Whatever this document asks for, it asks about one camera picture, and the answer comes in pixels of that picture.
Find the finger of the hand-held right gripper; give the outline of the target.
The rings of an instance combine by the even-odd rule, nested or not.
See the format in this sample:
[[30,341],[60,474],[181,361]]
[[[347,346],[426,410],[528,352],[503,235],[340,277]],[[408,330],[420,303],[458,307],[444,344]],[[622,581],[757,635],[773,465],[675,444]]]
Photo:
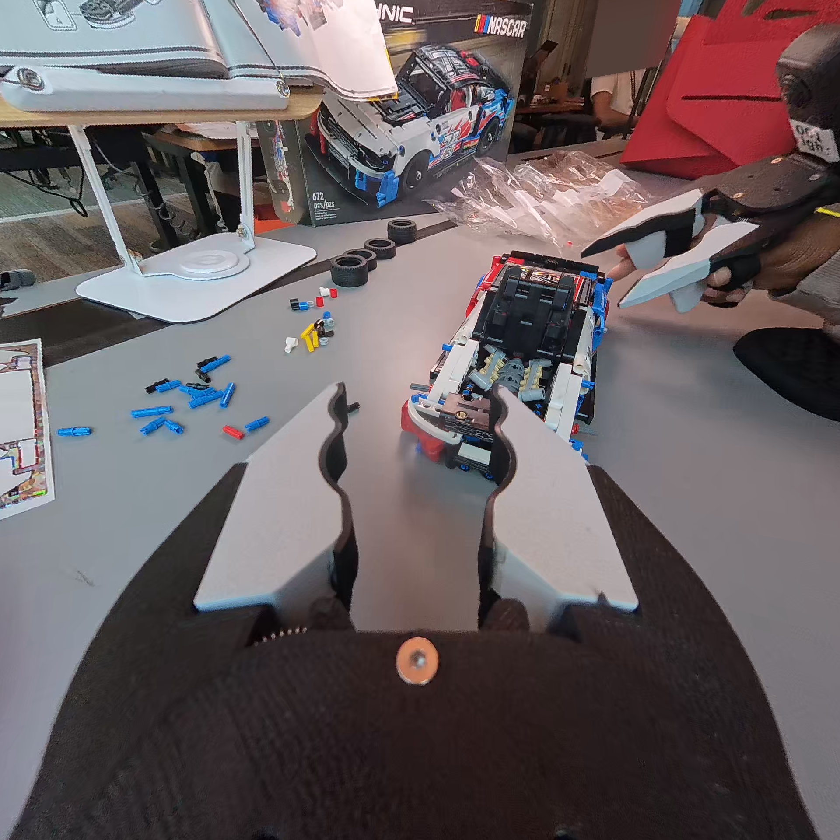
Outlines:
[[650,270],[666,258],[667,234],[676,232],[676,253],[688,249],[704,226],[701,206],[705,193],[693,189],[646,206],[581,250],[581,257],[624,245],[637,270]]
[[713,271],[712,260],[758,228],[757,224],[747,221],[714,223],[697,245],[668,258],[661,267],[643,275],[618,306],[630,308],[668,296],[678,313],[690,311],[702,299],[707,287],[706,278]]

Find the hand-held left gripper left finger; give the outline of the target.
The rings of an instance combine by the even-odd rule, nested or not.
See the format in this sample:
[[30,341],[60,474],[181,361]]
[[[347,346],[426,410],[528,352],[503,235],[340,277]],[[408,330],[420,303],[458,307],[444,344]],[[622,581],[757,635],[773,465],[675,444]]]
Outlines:
[[308,614],[330,596],[351,609],[359,551],[339,486],[346,396],[344,383],[328,385],[248,457],[193,599],[199,612]]

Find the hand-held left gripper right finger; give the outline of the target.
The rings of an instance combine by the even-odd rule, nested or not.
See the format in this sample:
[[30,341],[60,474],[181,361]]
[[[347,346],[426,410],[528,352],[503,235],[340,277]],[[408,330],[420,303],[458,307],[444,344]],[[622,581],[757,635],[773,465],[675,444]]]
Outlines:
[[523,606],[534,632],[558,629],[572,606],[635,613],[639,600],[583,455],[499,385],[490,431],[497,487],[479,541],[479,627],[504,600]]

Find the black white brick bumper assembly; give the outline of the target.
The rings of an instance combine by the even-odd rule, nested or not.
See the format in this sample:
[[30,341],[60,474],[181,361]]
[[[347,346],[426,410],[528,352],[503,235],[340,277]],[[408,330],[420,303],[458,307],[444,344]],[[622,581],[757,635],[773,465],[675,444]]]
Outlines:
[[472,392],[452,392],[433,399],[412,394],[402,406],[401,429],[414,436],[416,451],[448,469],[490,472],[494,434],[490,399]]

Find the toy brick race car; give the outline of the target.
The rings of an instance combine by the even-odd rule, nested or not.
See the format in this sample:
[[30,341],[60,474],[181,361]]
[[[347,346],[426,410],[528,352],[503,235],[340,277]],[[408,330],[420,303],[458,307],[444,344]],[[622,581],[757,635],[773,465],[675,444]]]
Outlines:
[[412,394],[490,399],[503,386],[582,454],[578,436],[594,417],[612,284],[578,261],[517,250],[494,257],[428,382],[411,385]]

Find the person's right forearm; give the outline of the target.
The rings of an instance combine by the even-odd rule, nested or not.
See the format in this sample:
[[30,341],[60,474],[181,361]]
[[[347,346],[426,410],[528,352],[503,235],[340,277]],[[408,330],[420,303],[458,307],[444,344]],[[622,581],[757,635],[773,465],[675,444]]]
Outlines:
[[839,323],[839,254],[814,269],[795,289],[776,297],[793,308],[810,312],[825,322]]

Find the grey desk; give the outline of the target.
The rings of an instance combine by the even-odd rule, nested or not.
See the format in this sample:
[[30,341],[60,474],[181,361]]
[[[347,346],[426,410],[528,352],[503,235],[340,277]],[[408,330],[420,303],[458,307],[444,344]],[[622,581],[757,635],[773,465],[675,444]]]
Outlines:
[[[400,425],[492,256],[540,250],[514,238],[416,219],[427,236],[339,293],[324,351],[283,353],[308,322],[289,299],[328,271],[45,368],[56,497],[2,521],[2,838],[25,808],[60,703],[100,625],[163,540],[230,466],[332,382],[360,411],[345,435],[341,484],[360,571],[352,620],[368,632],[476,626],[476,554],[492,484],[435,465]],[[49,306],[76,278],[21,292],[13,314]],[[817,321],[761,292],[732,309],[674,313],[667,300],[612,310],[598,353],[595,417],[581,434],[602,467],[690,563],[747,649],[821,838],[838,838],[838,424],[782,400],[732,354],[761,328]],[[148,396],[195,382],[228,354],[213,386],[226,411]],[[185,434],[139,435],[129,410],[172,403]],[[270,424],[236,441],[221,426]]]

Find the person's right hand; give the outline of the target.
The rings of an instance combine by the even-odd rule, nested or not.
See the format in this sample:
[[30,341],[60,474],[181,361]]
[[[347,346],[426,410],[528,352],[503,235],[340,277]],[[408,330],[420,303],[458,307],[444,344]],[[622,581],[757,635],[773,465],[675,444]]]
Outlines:
[[825,264],[839,250],[839,217],[817,212],[799,224],[780,244],[760,254],[760,270],[745,288],[725,290],[731,282],[728,268],[716,270],[707,279],[702,300],[721,305],[738,304],[749,291],[766,291],[776,299],[796,288],[813,270]]

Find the red cardboard carrier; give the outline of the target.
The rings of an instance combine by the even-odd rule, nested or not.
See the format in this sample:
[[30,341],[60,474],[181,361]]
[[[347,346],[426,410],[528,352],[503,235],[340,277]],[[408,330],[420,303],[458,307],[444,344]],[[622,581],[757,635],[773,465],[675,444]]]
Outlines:
[[696,180],[795,141],[775,66],[794,39],[838,20],[838,2],[725,2],[695,15],[621,157],[626,168]]

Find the crumpled clear plastic bag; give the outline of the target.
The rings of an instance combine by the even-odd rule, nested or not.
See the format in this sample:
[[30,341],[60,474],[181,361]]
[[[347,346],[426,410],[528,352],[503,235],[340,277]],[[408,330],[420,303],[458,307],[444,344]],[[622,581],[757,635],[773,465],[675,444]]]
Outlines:
[[475,233],[539,241],[562,257],[580,253],[651,202],[650,191],[629,175],[579,151],[511,169],[484,159],[446,194],[426,200]]

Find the pile of blue connector pins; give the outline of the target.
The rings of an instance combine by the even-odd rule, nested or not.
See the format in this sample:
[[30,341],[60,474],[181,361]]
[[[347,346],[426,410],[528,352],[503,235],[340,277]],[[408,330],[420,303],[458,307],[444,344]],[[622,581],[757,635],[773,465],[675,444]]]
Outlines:
[[[147,396],[154,397],[174,397],[181,394],[185,398],[185,408],[189,411],[198,411],[210,406],[215,406],[219,411],[226,411],[231,406],[237,385],[230,381],[221,388],[215,387],[211,374],[231,360],[228,354],[201,360],[194,370],[196,381],[183,382],[178,379],[164,378],[147,385],[144,390]],[[131,421],[138,424],[138,433],[143,438],[156,434],[162,429],[167,430],[171,435],[182,436],[186,432],[186,427],[175,418],[175,411],[175,405],[172,403],[147,405],[129,410],[129,417]],[[230,423],[224,425],[243,430],[246,437],[257,433],[269,424],[268,416],[258,416],[239,426]]]

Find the cluster of small mixed bricks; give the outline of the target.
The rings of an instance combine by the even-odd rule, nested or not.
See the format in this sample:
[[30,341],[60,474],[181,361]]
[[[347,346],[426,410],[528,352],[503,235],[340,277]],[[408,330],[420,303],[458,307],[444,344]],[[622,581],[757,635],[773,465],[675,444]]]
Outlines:
[[334,317],[328,306],[334,304],[338,295],[336,287],[320,287],[319,294],[314,299],[293,297],[289,300],[290,310],[311,316],[310,322],[300,335],[290,336],[299,338],[298,347],[303,346],[307,352],[313,353],[329,343],[334,334]]

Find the white metal book stand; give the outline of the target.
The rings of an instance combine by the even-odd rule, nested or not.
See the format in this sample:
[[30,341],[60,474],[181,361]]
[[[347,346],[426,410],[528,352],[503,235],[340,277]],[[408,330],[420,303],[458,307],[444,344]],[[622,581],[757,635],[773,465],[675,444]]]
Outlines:
[[[122,266],[85,280],[79,297],[168,323],[209,319],[312,261],[313,248],[258,240],[248,124],[279,115],[290,98],[283,77],[207,79],[104,73],[59,66],[18,65],[2,78],[5,100],[30,113],[60,114]],[[240,219],[233,233],[212,234],[138,259],[126,246],[93,160],[89,125],[151,122],[154,111],[210,106],[235,117]]]

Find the holographic sticker sheet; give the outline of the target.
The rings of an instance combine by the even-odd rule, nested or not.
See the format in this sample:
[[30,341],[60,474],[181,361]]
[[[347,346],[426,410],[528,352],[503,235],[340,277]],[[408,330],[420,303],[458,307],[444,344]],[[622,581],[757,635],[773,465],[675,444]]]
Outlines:
[[41,339],[1,345],[1,519],[55,498]]

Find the car printed cardboard box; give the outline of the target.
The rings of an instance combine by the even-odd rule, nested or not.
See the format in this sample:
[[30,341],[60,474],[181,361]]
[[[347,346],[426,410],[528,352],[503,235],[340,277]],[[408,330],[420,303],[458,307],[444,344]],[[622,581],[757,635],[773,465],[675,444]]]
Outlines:
[[326,90],[285,122],[297,205],[313,226],[430,213],[483,160],[505,163],[531,28],[530,2],[376,2],[397,94]]

